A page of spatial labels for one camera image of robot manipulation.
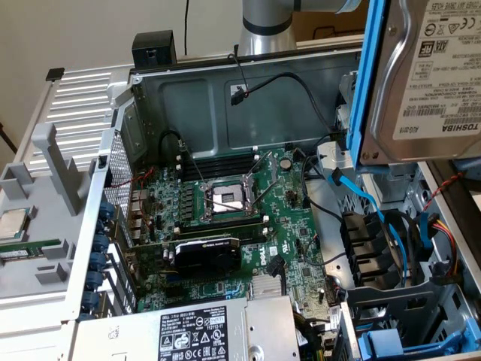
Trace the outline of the hard disk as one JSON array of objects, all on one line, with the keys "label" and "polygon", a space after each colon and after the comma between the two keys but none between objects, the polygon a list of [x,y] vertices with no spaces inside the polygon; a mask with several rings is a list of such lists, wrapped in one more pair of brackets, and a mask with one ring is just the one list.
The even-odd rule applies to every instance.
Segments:
[{"label": "hard disk", "polygon": [[357,171],[481,158],[481,0],[370,0],[346,140]]}]

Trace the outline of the blue plastic disk carrier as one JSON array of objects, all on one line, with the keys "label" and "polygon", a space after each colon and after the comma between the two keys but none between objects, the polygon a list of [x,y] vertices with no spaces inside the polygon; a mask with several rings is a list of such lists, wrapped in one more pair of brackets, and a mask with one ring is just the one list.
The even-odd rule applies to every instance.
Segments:
[{"label": "blue plastic disk carrier", "polygon": [[481,349],[481,329],[474,318],[466,319],[465,328],[443,341],[403,347],[393,329],[369,331],[358,339],[362,361],[418,361],[441,356],[470,353]]}]

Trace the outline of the black RAM slot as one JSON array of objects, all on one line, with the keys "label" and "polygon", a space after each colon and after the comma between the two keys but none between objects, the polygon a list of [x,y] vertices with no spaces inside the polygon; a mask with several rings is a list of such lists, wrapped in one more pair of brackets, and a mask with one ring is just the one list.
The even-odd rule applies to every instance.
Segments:
[{"label": "black RAM slot", "polygon": [[198,159],[195,163],[199,168],[246,168],[254,164],[254,156]]},{"label": "black RAM slot", "polygon": [[233,227],[217,227],[217,228],[199,228],[189,227],[182,229],[180,234],[177,235],[178,239],[190,239],[190,238],[208,238],[208,237],[220,237],[227,236],[239,239],[251,239],[262,237],[262,230],[264,226],[261,225],[246,225],[246,226],[233,226]]},{"label": "black RAM slot", "polygon": [[250,226],[239,226],[239,227],[232,227],[232,228],[224,228],[224,229],[211,229],[203,232],[187,232],[183,233],[180,231],[180,235],[194,235],[194,234],[207,234],[209,232],[240,232],[245,230],[257,229],[260,228],[263,224],[257,225],[250,225]]},{"label": "black RAM slot", "polygon": [[201,165],[214,163],[238,163],[238,162],[252,162],[255,155],[253,153],[235,154],[231,156],[216,156],[203,159],[195,159],[196,163]]},{"label": "black RAM slot", "polygon": [[[230,168],[230,169],[221,169],[221,168],[210,168],[201,170],[201,175],[204,179],[211,179],[216,177],[228,177],[232,175],[239,175],[239,174],[246,174],[249,171],[248,168]],[[201,177],[199,173],[193,168],[185,170],[183,173],[183,179],[185,181],[196,181],[200,180]]]},{"label": "black RAM slot", "polygon": [[245,232],[239,232],[237,238],[240,240],[241,246],[251,244],[263,244],[268,240],[268,237],[262,233],[262,230],[252,229]]},{"label": "black RAM slot", "polygon": [[221,168],[221,169],[230,169],[230,168],[248,168],[249,170],[252,168],[253,164],[251,162],[241,162],[241,163],[219,163],[219,164],[206,164],[201,165],[198,164],[200,170],[210,169],[210,168]]},{"label": "black RAM slot", "polygon": [[181,226],[180,231],[187,232],[203,232],[211,229],[224,229],[239,226],[250,226],[264,223],[264,214],[258,214],[255,217],[241,217],[239,219],[229,219],[219,222],[202,223],[196,226]]}]

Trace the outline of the CPU socket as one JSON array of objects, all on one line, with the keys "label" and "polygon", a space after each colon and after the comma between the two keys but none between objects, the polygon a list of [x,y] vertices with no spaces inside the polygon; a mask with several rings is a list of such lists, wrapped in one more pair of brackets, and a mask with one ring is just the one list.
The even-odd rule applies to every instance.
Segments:
[{"label": "CPU socket", "polygon": [[[201,211],[199,220],[203,223],[219,222],[241,217],[254,217],[261,213],[258,205],[254,177],[244,184],[242,176],[227,177],[209,180],[199,187],[201,197]],[[213,213],[212,205],[206,203],[206,199],[229,203],[240,202],[245,211],[229,211],[225,213]]]}]

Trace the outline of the metal locking lever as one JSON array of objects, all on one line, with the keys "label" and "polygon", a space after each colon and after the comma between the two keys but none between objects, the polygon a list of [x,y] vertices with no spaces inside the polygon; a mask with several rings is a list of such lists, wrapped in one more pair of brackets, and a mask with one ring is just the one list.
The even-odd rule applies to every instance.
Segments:
[{"label": "metal locking lever", "polygon": [[203,175],[202,175],[202,173],[201,173],[201,171],[200,171],[200,169],[199,169],[199,167],[198,167],[198,165],[197,165],[197,163],[196,163],[196,161],[195,161],[195,158],[194,158],[193,155],[191,154],[188,146],[186,145],[186,142],[185,142],[183,139],[180,139],[180,140],[179,140],[179,144],[180,144],[180,149],[181,149],[183,152],[186,152],[186,153],[187,153],[187,155],[188,155],[188,157],[190,158],[190,160],[192,161],[192,164],[194,165],[194,168],[195,168],[195,170],[197,171],[198,176],[200,177],[203,185],[205,185],[205,184],[206,184],[205,179],[204,179],[204,177],[203,177]]},{"label": "metal locking lever", "polygon": [[229,211],[245,211],[246,208],[240,202],[222,203],[212,199],[206,199],[208,205],[212,205],[213,213],[220,214]]}]

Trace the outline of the green motherboard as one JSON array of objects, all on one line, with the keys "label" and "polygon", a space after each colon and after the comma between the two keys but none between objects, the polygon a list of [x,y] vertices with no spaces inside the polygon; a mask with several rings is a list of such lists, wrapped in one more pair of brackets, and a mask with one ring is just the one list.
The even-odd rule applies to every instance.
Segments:
[{"label": "green motherboard", "polygon": [[[305,197],[309,168],[301,163],[298,151],[271,150],[277,161],[277,178],[271,185],[271,170],[266,159],[254,173],[260,214],[264,214],[263,244],[241,246],[242,264],[224,277],[184,278],[168,283],[165,275],[143,275],[128,259],[137,287],[140,312],[158,311],[200,302],[250,298],[254,276],[280,276],[282,296],[288,296],[297,312],[307,317],[327,313],[327,289],[313,210]],[[284,171],[280,160],[288,158],[292,167]],[[181,226],[202,224],[200,180],[185,181],[185,170],[192,162],[178,162],[152,168],[141,174],[132,191],[130,231],[133,247],[180,242]]]}]

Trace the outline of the black graphics card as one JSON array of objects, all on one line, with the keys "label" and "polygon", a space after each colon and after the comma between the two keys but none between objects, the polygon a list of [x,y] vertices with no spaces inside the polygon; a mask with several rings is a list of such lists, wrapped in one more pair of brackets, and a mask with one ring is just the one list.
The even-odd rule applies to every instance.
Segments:
[{"label": "black graphics card", "polygon": [[224,277],[241,269],[241,240],[214,236],[141,245],[129,251],[128,259],[143,275]]}]

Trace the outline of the open PC case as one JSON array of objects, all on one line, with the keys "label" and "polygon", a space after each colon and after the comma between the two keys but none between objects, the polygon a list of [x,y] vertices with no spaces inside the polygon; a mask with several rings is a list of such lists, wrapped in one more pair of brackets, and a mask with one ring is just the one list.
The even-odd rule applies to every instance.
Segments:
[{"label": "open PC case", "polygon": [[[421,211],[410,214],[385,209],[336,168],[322,175],[317,147],[330,141],[340,105],[343,75],[355,71],[359,53],[241,58],[172,65],[152,71],[133,70],[131,86],[116,103],[111,128],[91,171],[87,217],[76,259],[83,263],[78,318],[71,323],[71,342],[59,354],[70,361],[83,321],[146,313],[137,310],[137,287],[126,253],[133,247],[130,231],[132,191],[141,174],[152,168],[190,161],[180,149],[186,142],[195,159],[231,156],[282,148],[295,150],[309,168],[305,197],[313,210],[327,289],[327,313],[307,317],[292,306],[300,361],[334,361],[341,309],[354,284],[340,234],[342,212],[331,185],[349,188],[374,207],[386,238],[401,258],[401,282],[395,289],[425,282],[458,285],[481,323],[481,247],[470,247],[458,216],[473,208],[466,171],[446,160],[418,162],[431,195]],[[106,220],[110,241],[98,307],[82,312],[81,299],[101,202],[115,206]]]}]

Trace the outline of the silver drive cage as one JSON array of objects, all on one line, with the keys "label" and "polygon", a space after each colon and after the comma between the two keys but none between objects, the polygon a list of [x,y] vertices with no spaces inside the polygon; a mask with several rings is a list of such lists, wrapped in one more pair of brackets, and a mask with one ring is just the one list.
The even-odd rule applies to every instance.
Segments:
[{"label": "silver drive cage", "polygon": [[[336,107],[336,125],[347,130],[352,108],[357,71],[343,75],[340,81],[340,105]],[[343,174],[362,191],[369,193],[381,210],[399,208],[410,212],[421,211],[427,203],[431,192],[425,182],[422,171],[416,163],[394,163],[381,166],[380,170],[356,171],[346,141],[328,141],[317,147],[317,158],[324,178],[339,168]],[[353,211],[369,214],[374,207],[366,198],[341,185],[330,186],[337,197],[342,212]]]}]

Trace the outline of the silver chipset heat sink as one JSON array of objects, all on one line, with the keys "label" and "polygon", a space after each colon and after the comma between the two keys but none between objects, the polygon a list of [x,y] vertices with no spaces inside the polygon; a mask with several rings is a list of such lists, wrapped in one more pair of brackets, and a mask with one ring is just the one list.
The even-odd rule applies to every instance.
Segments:
[{"label": "silver chipset heat sink", "polygon": [[270,275],[254,276],[250,287],[251,299],[266,299],[282,296],[282,281],[278,275],[275,278]]}]

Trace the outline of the black box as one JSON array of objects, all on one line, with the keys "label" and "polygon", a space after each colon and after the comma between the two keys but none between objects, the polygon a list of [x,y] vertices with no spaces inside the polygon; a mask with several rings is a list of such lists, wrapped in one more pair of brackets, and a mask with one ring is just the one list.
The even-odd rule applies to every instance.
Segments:
[{"label": "black box", "polygon": [[136,68],[175,65],[177,55],[173,31],[137,33],[132,42],[132,58]]}]

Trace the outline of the silver power supply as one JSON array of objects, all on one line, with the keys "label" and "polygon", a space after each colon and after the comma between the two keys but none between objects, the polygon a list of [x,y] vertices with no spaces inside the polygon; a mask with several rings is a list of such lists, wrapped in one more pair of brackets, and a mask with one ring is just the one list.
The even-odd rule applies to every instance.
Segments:
[{"label": "silver power supply", "polygon": [[70,361],[300,361],[289,298],[229,299],[80,323]]}]

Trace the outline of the brown cardboard box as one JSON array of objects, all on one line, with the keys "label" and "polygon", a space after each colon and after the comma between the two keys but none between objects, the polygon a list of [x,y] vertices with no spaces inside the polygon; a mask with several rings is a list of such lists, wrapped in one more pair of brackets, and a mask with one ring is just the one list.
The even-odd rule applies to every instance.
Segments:
[{"label": "brown cardboard box", "polygon": [[294,12],[292,28],[298,49],[361,43],[368,15],[366,7],[353,12]]}]

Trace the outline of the blue drive caddies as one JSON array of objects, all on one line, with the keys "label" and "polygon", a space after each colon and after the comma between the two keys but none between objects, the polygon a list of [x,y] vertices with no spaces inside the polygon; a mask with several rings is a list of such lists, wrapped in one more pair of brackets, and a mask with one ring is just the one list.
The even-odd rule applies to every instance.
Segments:
[{"label": "blue drive caddies", "polygon": [[[393,329],[403,347],[412,347],[443,341],[453,332],[462,331],[469,317],[481,329],[478,316],[456,284],[425,282],[395,290],[360,287],[348,291],[340,309],[334,361],[362,361],[358,339],[369,331]],[[481,361],[481,349],[418,361],[437,360]]]}]

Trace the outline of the grey parts rack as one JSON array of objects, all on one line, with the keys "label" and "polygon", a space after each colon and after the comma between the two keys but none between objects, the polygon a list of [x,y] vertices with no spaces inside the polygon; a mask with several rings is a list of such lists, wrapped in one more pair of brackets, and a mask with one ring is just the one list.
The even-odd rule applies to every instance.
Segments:
[{"label": "grey parts rack", "polygon": [[65,158],[52,123],[35,126],[31,142],[44,156],[47,173],[34,175],[24,162],[5,166],[0,174],[0,215],[30,208],[20,240],[1,244],[60,240],[44,247],[43,257],[0,260],[0,299],[56,293],[66,290],[85,214],[92,177]]}]

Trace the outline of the green RAM stick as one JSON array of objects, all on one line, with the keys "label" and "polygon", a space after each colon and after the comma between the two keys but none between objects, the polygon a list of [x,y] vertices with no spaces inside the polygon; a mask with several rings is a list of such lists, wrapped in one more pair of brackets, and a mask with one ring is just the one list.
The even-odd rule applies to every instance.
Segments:
[{"label": "green RAM stick", "polygon": [[34,241],[34,242],[18,242],[11,244],[0,245],[0,260],[4,262],[18,260],[18,259],[33,259],[43,257],[44,247],[58,246],[61,241],[46,240],[46,241]]}]

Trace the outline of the silver CPU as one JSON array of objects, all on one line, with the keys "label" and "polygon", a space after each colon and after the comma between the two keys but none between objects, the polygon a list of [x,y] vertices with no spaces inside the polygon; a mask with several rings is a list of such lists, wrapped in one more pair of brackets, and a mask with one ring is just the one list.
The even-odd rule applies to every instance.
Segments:
[{"label": "silver CPU", "polygon": [[4,211],[0,215],[0,241],[20,240],[24,233],[30,208]]}]

